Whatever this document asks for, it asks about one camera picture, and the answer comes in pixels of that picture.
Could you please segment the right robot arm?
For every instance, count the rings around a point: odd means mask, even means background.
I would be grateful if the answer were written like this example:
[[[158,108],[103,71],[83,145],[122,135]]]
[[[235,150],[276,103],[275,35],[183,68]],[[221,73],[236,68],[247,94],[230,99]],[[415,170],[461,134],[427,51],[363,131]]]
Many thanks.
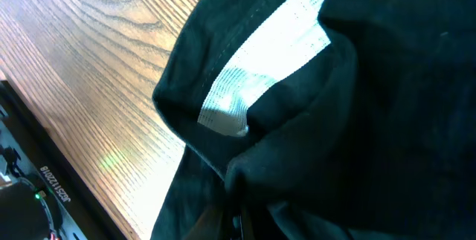
[[[2,239],[125,239],[84,187],[52,186],[36,175],[1,188]],[[179,239],[254,239],[248,213],[208,208]]]

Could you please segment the black shorts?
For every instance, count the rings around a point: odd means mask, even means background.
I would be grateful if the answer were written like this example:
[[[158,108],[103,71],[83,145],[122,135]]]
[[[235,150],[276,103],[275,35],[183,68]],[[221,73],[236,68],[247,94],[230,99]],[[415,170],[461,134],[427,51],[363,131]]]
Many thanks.
[[[184,155],[152,230],[475,237],[475,0],[199,0],[152,96]]]

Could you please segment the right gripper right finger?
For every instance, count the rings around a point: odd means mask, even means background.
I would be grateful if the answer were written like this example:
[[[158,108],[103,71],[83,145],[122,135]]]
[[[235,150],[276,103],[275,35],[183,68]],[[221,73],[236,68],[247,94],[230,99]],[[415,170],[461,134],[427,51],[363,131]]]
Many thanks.
[[[240,214],[241,239],[242,240],[256,240],[250,212],[248,211],[246,207],[241,207],[240,210],[241,210],[241,214]]]

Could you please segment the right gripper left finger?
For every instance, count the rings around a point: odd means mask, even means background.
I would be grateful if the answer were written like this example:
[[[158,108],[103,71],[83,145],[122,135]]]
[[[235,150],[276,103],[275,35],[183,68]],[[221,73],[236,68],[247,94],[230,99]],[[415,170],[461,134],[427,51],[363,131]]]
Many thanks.
[[[223,205],[205,208],[184,240],[228,240],[231,238],[231,215]]]

